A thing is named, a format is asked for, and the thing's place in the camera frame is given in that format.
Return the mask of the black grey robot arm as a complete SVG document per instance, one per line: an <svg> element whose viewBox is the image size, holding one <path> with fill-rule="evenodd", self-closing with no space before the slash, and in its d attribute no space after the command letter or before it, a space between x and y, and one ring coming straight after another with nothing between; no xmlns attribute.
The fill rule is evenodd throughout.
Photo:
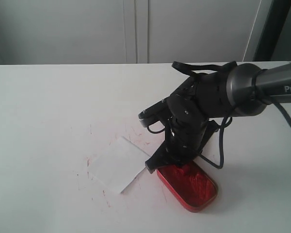
<svg viewBox="0 0 291 233"><path fill-rule="evenodd" d="M189 65L173 62L187 79L168 97L143 110L139 121L149 128L163 125L164 141L145 162L150 173L175 165L182 167L201 157L203 147L219 133L217 169L224 165L223 137L234 117L256 116L274 105L291 128L291 117L283 108L291 103L291 63L262 69L251 63Z"/></svg>

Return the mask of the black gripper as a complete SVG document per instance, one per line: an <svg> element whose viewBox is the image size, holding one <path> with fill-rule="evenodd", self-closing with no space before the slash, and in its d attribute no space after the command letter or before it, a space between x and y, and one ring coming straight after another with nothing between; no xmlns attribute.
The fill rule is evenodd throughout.
<svg viewBox="0 0 291 233"><path fill-rule="evenodd" d="M197 129L180 126L171 118L167 120L165 125L164 141L145 162L145 167L150 173L153 173L155 170L165 166L184 166L196 157L200 157L211 166L218 168L218 164L197 152L203 136L210 139L218 131L219 125L214 120L204 122L202 128Z"/></svg>

